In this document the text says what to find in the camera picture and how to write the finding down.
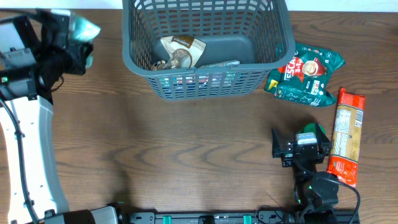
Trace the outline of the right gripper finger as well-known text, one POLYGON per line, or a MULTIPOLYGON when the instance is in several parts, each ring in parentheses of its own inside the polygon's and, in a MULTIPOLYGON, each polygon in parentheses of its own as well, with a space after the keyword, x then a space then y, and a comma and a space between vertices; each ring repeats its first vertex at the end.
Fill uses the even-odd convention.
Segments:
POLYGON ((272 128, 272 156, 273 158, 283 158, 289 152, 289 144, 285 139, 279 138, 276 129, 272 128))
POLYGON ((329 156, 330 150, 331 150, 330 140, 328 139, 326 134, 322 131, 322 129, 320 128, 320 125, 318 123, 315 123, 315 131, 316 131, 316 137, 317 137, 319 151, 324 156, 329 156))

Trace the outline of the small teal wipes packet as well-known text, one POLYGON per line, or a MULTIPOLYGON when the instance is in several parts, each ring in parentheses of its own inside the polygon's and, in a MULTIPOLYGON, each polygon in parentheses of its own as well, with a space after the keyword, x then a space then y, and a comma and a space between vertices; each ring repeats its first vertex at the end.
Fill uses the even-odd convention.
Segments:
POLYGON ((85 68, 90 68, 93 63, 93 41, 100 33, 101 28, 74 12, 70 16, 68 39, 78 44, 84 44, 83 58, 85 59, 85 68))

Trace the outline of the green Nescafe coffee bag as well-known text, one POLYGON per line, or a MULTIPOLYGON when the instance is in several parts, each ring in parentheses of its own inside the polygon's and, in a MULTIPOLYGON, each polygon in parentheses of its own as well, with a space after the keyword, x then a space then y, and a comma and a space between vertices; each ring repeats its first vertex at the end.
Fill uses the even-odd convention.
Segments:
POLYGON ((332 74, 344 64, 338 52, 297 43, 292 59, 271 70, 264 90, 285 101, 319 108, 331 106, 336 98, 326 87, 332 74))

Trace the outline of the blue Kleenex tissue multipack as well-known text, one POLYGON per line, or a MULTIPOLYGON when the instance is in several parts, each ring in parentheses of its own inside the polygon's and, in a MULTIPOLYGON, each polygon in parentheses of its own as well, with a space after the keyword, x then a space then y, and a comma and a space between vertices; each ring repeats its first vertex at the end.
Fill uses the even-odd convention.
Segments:
MULTIPOLYGON (((232 65, 239 65, 240 61, 239 60, 230 60, 230 61, 225 61, 225 62, 220 62, 220 63, 213 63, 213 64, 208 64, 208 65, 203 65, 201 68, 213 68, 213 67, 228 67, 232 65)), ((231 86, 232 82, 234 80, 235 74, 227 74, 226 78, 221 81, 222 79, 222 74, 221 73, 216 73, 215 75, 212 76, 211 79, 211 87, 216 88, 219 87, 220 84, 222 83, 223 86, 231 86)), ((182 85, 186 83, 188 85, 188 88, 193 88, 195 84, 195 76, 187 76, 185 80, 181 76, 176 76, 172 78, 160 78, 160 84, 163 89, 170 88, 170 80, 173 81, 173 86, 176 90, 181 90, 183 87, 182 85)), ((209 83, 209 76, 208 75, 202 75, 199 76, 198 78, 198 87, 199 89, 204 89, 208 86, 209 83)))

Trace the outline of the beige brown snack pouch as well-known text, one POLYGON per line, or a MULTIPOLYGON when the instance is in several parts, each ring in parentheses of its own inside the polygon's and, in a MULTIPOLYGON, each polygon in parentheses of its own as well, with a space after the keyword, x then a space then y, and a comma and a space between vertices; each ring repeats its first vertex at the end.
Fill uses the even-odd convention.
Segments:
POLYGON ((206 44, 189 35, 162 37, 153 48, 157 60, 151 70, 192 68, 204 53, 206 44))

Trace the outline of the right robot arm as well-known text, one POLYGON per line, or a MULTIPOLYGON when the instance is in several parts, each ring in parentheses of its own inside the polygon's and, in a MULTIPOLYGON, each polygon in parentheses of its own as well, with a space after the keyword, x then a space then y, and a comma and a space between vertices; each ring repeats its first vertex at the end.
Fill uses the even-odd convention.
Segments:
POLYGON ((337 179, 325 171, 317 171, 330 155, 331 141, 318 123, 306 133, 297 133, 293 141, 283 141, 272 128, 272 156, 279 158, 283 167, 290 167, 294 176, 294 199, 298 210, 297 223, 336 222, 333 206, 338 203, 337 179))

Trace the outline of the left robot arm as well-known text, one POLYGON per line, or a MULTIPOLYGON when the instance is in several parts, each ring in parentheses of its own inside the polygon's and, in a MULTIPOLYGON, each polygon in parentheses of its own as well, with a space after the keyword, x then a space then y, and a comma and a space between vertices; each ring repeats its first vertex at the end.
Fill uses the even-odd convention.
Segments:
POLYGON ((128 223, 119 203, 70 210, 53 147, 52 95, 83 75, 100 28, 67 9, 12 10, 1 19, 1 126, 9 165, 9 223, 128 223))

